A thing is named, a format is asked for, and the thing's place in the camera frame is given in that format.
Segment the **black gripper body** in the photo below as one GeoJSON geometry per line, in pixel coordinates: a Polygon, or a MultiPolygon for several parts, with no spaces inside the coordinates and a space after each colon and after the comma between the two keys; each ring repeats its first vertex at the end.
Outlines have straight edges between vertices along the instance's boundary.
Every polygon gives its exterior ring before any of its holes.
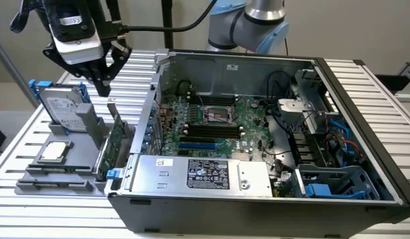
{"type": "Polygon", "coordinates": [[[93,25],[94,33],[90,37],[80,37],[66,42],[66,63],[69,65],[86,63],[105,57],[113,47],[126,53],[124,36],[118,36],[121,21],[106,21],[102,25],[93,25]]]}

